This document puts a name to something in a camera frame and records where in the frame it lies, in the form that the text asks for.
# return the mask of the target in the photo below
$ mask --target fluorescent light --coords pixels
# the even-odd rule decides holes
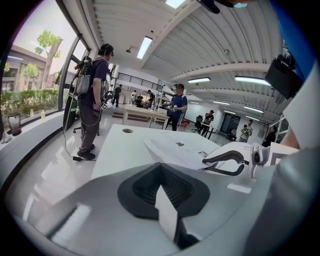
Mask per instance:
[[[177,9],[179,5],[181,5],[185,0],[166,0],[166,4],[168,6],[173,7],[174,9]]]
[[[231,112],[231,111],[228,111],[228,110],[224,110],[224,112],[227,112],[227,113],[230,113],[230,114],[233,114],[233,115],[235,115],[235,114],[236,114],[236,113]]]
[[[138,55],[137,55],[137,58],[138,59],[141,59],[144,57],[149,45],[151,44],[152,42],[152,38],[151,37],[148,37],[148,36],[145,36],[144,39],[143,39],[143,42],[141,44],[141,47],[140,47],[140,50],[138,52]]]
[[[210,80],[211,80],[210,77],[203,77],[203,78],[190,79],[188,80],[188,83],[194,84],[194,83],[200,83],[200,82],[209,82]]]
[[[261,85],[265,85],[265,86],[271,86],[270,83],[268,83],[266,80],[262,79],[262,78],[256,78],[256,77],[250,77],[250,76],[238,76],[236,75],[234,77],[234,79],[236,81],[239,82],[248,82],[248,83],[256,83],[256,84],[261,84]]]
[[[260,121],[259,119],[256,119],[256,118],[254,118],[254,117],[251,117],[251,116],[248,116],[248,115],[246,115],[245,117],[246,117],[246,118],[250,118],[250,119],[253,119],[253,120],[256,120],[256,121]]]
[[[214,103],[217,104],[225,104],[225,105],[230,105],[230,103],[226,103],[226,102],[221,102],[221,101],[213,101]]]
[[[259,112],[261,114],[263,114],[264,112],[262,110],[259,110],[259,109],[256,109],[256,108],[253,108],[253,107],[249,107],[249,106],[243,106],[245,109],[247,110],[252,110],[252,111],[256,111],[256,112]]]
[[[10,59],[15,59],[15,60],[19,60],[19,61],[23,61],[23,58],[19,58],[19,57],[14,57],[14,56],[8,56],[8,58]]]

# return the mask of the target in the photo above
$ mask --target desk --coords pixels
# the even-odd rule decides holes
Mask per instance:
[[[122,124],[123,125],[127,124],[127,120],[128,120],[128,115],[129,114],[150,118],[149,128],[151,127],[151,124],[152,124],[152,118],[164,119],[164,124],[163,124],[163,127],[162,127],[163,130],[166,129],[166,126],[167,126],[167,123],[168,123],[168,119],[169,119],[169,116],[167,116],[166,114],[161,114],[161,113],[158,113],[158,112],[152,113],[152,112],[149,112],[145,108],[131,106],[131,105],[125,105],[124,106],[123,120],[122,120]]]
[[[131,129],[133,132],[125,133],[122,131],[123,129]],[[144,140],[155,138],[161,133],[174,133],[181,139],[192,139],[195,147],[208,154],[220,148],[219,145],[196,133],[163,131],[161,129],[114,124],[106,136],[96,159],[91,180],[130,168],[154,164],[155,160],[145,146]]]
[[[204,125],[204,126],[208,126],[209,129],[210,129],[210,127],[211,127],[210,135],[209,135],[209,138],[208,138],[208,140],[210,140],[211,134],[212,134],[212,132],[214,131],[214,129],[216,129],[216,130],[218,130],[218,129],[217,129],[217,128],[214,128],[211,124],[206,124],[206,123],[203,123],[203,122],[202,122],[201,124]],[[206,133],[205,133],[205,135],[204,135],[205,138],[207,138],[209,129],[206,130]]]

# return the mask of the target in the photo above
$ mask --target glossy floor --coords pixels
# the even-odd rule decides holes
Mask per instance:
[[[99,155],[111,126],[122,123],[122,119],[112,117],[112,112],[112,109],[108,109],[102,115],[100,136],[95,138],[95,149],[92,151],[96,156]],[[141,121],[128,120],[127,124],[148,127],[147,122]],[[69,156],[75,156],[81,144],[81,131],[73,133],[73,128],[79,126],[80,122],[76,122],[65,134],[57,134],[20,170],[5,196],[5,202],[13,215],[34,224],[52,205],[90,180],[95,162],[77,162]],[[161,129],[162,125],[152,124],[152,128]],[[186,128],[179,127],[178,131],[191,132],[193,128],[191,123]],[[229,142],[218,134],[212,134],[210,140],[220,145]]]

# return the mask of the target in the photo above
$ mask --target hair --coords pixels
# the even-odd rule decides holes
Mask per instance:
[[[101,46],[100,50],[98,51],[98,55],[108,55],[108,54],[113,54],[114,52],[114,48],[106,43],[104,45]]]
[[[185,89],[185,86],[182,84],[182,83],[176,83],[175,84],[175,88],[176,89],[182,89],[182,90],[184,90]]]
[[[275,125],[273,125],[271,128],[273,128],[273,129],[274,129],[274,133],[276,134],[276,133],[277,133],[278,128],[277,128]]]

